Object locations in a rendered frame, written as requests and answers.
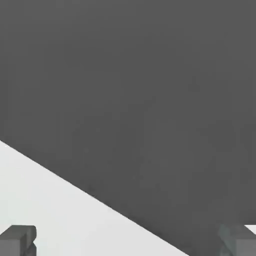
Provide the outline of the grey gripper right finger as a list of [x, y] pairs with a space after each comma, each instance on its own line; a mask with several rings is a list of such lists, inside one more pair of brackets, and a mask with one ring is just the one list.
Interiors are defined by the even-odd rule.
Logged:
[[241, 224], [222, 224], [218, 256], [256, 256], [256, 234]]

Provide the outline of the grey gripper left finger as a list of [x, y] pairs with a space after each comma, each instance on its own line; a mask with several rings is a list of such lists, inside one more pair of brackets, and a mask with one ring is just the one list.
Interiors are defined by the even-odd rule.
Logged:
[[0, 256], [37, 256], [34, 225], [11, 225], [0, 234]]

